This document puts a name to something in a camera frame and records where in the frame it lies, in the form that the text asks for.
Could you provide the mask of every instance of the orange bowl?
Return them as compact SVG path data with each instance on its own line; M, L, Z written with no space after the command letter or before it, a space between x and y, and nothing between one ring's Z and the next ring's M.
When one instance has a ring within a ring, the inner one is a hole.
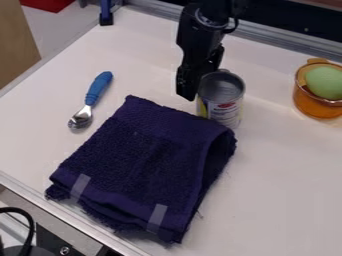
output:
M305 75L318 67L334 67L342 71L342 66L330 63L326 59L309 59L296 73L293 100L304 114L315 118L337 118L342 115L342 100L328 100L314 95L308 88Z

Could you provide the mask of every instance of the can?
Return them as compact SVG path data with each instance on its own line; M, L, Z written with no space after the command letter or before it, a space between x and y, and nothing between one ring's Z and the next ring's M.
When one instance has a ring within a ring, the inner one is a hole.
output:
M245 83L228 70L209 73L201 79L197 115L236 129L242 119Z

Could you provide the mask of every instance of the can label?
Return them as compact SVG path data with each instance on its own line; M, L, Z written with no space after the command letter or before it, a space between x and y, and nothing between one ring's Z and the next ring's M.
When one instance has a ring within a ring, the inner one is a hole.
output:
M198 97L197 114L204 118L216 120L231 129L235 129L239 126L242 118L242 98L236 101L218 104Z

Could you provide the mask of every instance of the table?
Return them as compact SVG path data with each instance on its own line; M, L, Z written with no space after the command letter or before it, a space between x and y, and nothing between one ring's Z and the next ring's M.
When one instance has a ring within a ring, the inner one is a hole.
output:
M236 155L181 245L113 234L75 208L47 202L58 164L134 94L194 113L175 93L177 23L123 7L0 99L0 183L124 255L337 256L342 253L341 120L292 103L294 73L312 56L227 36L223 68L246 83ZM115 82L80 134L67 127L94 77Z

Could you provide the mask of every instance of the folded towel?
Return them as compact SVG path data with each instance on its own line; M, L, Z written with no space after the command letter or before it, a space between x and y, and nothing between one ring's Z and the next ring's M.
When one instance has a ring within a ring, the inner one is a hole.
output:
M180 243L235 144L234 133L215 121L128 96L51 175L46 197L70 198L82 174L90 180L78 203L89 215Z

